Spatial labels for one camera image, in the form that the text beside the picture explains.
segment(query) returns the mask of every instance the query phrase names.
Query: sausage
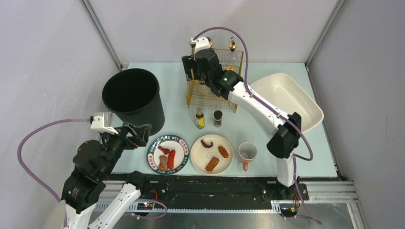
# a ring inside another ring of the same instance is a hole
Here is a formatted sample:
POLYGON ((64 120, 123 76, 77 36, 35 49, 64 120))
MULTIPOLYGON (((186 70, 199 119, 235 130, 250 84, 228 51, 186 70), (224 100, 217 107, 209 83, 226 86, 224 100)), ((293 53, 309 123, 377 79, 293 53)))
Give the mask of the sausage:
POLYGON ((216 157, 211 158, 211 161, 205 167, 205 170, 212 172, 213 169, 218 165, 219 159, 216 157))
POLYGON ((159 164, 158 169, 163 170, 163 171, 167 171, 167 158, 166 158, 166 156, 161 155, 159 157, 159 159, 160 159, 160 164, 159 164))
POLYGON ((167 167, 169 168, 169 170, 172 170, 174 167, 174 155, 176 155, 176 150, 172 150, 169 153, 169 159, 167 162, 167 167))
POLYGON ((166 155, 166 154, 168 154, 168 153, 170 153, 170 150, 169 149, 166 149, 166 148, 163 148, 163 147, 161 147, 161 146, 159 146, 158 147, 161 151, 163 151, 163 153, 166 155))
POLYGON ((223 146, 219 146, 218 147, 219 153, 224 157, 224 158, 228 158, 229 154, 226 151, 226 149, 223 146))
POLYGON ((211 142, 211 145, 205 143, 205 141, 203 139, 201 139, 201 144, 205 147, 205 148, 211 148, 214 145, 214 142, 211 142))

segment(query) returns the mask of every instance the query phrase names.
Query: bucket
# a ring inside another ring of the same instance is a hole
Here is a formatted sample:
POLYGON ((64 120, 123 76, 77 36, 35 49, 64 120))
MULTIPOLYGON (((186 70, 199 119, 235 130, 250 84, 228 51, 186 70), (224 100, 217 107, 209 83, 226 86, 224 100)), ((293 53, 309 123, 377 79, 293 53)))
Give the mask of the bucket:
POLYGON ((164 112, 156 76, 144 69, 127 69, 115 74, 104 85, 104 105, 123 122, 139 126, 151 124, 150 135, 160 131, 164 112))

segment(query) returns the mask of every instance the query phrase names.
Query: black bottle cap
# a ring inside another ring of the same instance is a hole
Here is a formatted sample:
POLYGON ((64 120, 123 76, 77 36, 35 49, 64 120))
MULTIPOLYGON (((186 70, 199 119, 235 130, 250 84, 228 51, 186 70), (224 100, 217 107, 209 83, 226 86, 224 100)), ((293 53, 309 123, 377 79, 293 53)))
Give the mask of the black bottle cap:
POLYGON ((216 119, 222 118, 222 112, 221 111, 215 111, 214 112, 214 118, 216 118, 216 119))

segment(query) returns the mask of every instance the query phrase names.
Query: wire rack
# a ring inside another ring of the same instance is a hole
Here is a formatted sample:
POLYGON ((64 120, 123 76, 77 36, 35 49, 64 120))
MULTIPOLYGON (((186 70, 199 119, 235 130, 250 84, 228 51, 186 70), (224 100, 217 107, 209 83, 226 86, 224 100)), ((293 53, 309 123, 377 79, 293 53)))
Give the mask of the wire rack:
MULTIPOLYGON (((225 70, 232 70, 239 75, 241 75, 242 63, 243 63, 243 51, 231 52, 227 49, 214 49, 218 56, 219 63, 225 70)), ((218 107, 224 109, 231 109, 235 113, 238 105, 223 99, 222 97, 217 97, 214 95, 210 88, 205 85, 204 81, 191 80, 187 82, 186 90, 186 101, 187 106, 210 106, 218 107)))

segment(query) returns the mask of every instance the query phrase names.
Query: mug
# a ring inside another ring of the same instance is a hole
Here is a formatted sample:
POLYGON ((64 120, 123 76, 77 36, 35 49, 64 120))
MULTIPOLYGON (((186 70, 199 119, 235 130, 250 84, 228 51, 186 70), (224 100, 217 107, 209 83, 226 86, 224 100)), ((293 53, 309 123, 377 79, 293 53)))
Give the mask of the mug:
POLYGON ((249 163, 252 162, 257 155, 257 149, 252 143, 244 142, 239 146, 238 154, 239 160, 243 163, 243 170, 246 172, 249 163))

